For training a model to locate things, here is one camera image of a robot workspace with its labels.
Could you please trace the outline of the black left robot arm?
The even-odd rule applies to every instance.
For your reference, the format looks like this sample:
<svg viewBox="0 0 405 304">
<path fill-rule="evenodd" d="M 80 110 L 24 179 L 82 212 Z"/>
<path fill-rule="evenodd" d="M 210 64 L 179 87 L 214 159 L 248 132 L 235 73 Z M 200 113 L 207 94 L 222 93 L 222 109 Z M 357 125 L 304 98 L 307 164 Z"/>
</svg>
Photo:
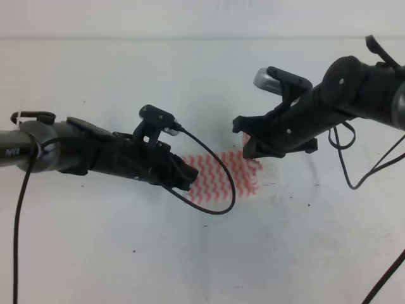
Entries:
<svg viewBox="0 0 405 304">
<path fill-rule="evenodd" d="M 160 131 L 143 121 L 133 134 L 109 132 L 79 118 L 56 122 L 45 111 L 15 112 L 25 121 L 1 132 L 1 166 L 33 173 L 58 171 L 85 176 L 90 171 L 187 191 L 198 170 L 159 141 Z"/>
</svg>

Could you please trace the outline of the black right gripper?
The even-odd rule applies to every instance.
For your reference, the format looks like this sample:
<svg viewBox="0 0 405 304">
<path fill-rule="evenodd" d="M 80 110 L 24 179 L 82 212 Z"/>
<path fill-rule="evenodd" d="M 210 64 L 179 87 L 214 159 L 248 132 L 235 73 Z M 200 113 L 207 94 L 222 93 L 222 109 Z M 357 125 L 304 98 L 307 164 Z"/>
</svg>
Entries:
<svg viewBox="0 0 405 304">
<path fill-rule="evenodd" d="M 283 158 L 288 153 L 318 149 L 316 136 L 335 126 L 335 90 L 317 85 L 297 103 L 281 103 L 262 116 L 238 116 L 232 132 L 250 136 L 243 147 L 245 159 Z"/>
</svg>

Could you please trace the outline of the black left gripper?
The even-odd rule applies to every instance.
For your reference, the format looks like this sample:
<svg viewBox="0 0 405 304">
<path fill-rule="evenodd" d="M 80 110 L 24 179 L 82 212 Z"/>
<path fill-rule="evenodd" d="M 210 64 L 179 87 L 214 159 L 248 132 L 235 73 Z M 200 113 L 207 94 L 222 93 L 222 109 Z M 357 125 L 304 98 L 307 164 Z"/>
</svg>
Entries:
<svg viewBox="0 0 405 304">
<path fill-rule="evenodd" d="M 89 170 L 189 191 L 199 171 L 170 150 L 170 145 L 160 141 L 149 147 L 144 141 L 117 137 L 90 139 L 87 142 Z"/>
</svg>

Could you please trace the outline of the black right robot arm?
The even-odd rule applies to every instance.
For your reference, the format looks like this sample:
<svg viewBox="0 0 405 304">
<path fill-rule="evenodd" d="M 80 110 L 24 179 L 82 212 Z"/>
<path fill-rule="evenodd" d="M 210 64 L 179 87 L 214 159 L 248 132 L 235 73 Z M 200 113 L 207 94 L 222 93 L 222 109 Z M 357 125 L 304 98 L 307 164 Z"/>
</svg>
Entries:
<svg viewBox="0 0 405 304">
<path fill-rule="evenodd" d="M 274 66 L 259 69 L 254 85 L 281 96 L 282 102 L 265 115 L 233 120 L 232 131 L 249 136 L 243 157 L 314 153 L 317 136 L 354 118 L 404 129 L 404 67 L 372 35 L 365 41 L 380 62 L 367 65 L 354 56 L 341 57 L 316 86 Z"/>
</svg>

